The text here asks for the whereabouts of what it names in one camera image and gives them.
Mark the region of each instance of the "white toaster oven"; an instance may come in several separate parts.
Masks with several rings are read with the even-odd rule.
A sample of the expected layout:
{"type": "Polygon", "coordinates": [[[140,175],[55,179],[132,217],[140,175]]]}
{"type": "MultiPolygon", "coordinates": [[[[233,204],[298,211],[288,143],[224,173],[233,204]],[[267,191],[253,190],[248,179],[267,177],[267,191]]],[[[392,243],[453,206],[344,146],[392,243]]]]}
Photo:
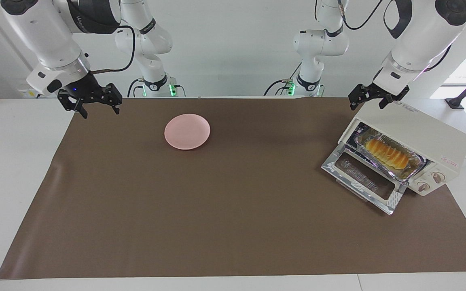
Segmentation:
{"type": "Polygon", "coordinates": [[[355,115],[322,169],[392,215],[407,188],[422,196],[433,192],[459,175],[465,157],[465,133],[406,103],[381,110],[373,100],[355,115]],[[405,168],[372,152],[372,139],[383,151],[406,155],[405,168]]]}

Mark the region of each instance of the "table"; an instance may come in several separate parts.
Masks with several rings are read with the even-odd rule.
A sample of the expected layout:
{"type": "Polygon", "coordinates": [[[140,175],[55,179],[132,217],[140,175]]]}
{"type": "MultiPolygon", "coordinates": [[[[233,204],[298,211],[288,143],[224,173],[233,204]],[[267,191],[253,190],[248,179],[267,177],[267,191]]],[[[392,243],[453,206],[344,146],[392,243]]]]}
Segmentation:
{"type": "MultiPolygon", "coordinates": [[[[409,99],[410,105],[466,132],[466,114],[444,101],[409,99]]],[[[0,265],[50,161],[70,123],[72,113],[55,99],[0,100],[0,265]]],[[[448,184],[466,216],[466,161],[460,177],[448,184]]],[[[5,289],[177,290],[384,290],[390,286],[415,290],[466,289],[465,273],[370,274],[335,276],[272,276],[229,278],[84,278],[0,281],[5,289]]]]}

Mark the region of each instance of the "bread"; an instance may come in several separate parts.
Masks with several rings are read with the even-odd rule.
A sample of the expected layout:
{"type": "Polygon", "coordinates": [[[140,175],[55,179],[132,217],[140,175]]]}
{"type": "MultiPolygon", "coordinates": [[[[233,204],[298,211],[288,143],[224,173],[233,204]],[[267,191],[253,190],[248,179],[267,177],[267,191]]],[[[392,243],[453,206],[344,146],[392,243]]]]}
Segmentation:
{"type": "Polygon", "coordinates": [[[409,158],[403,152],[396,150],[377,139],[372,139],[364,145],[366,149],[377,159],[397,170],[407,167],[409,158]]]}

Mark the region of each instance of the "oven knob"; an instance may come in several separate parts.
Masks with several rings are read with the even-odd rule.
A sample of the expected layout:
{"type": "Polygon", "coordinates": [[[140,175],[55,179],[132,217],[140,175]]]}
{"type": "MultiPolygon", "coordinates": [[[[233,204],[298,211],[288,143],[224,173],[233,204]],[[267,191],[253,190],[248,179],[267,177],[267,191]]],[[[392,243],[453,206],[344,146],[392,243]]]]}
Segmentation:
{"type": "Polygon", "coordinates": [[[442,173],[433,173],[432,178],[436,182],[436,184],[441,184],[442,182],[445,182],[445,175],[442,173]]]}
{"type": "Polygon", "coordinates": [[[427,183],[423,183],[423,182],[418,183],[418,191],[419,192],[427,191],[427,190],[429,190],[429,188],[431,188],[431,187],[427,183]]]}

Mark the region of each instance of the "round plate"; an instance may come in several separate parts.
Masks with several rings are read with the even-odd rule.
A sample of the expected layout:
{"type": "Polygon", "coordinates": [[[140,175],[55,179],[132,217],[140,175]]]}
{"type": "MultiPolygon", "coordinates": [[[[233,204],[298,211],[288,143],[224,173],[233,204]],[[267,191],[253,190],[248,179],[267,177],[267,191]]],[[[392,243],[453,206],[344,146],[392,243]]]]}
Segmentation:
{"type": "Polygon", "coordinates": [[[210,131],[210,124],[202,116],[183,114],[167,124],[165,139],[178,150],[193,150],[207,141],[210,131]]]}

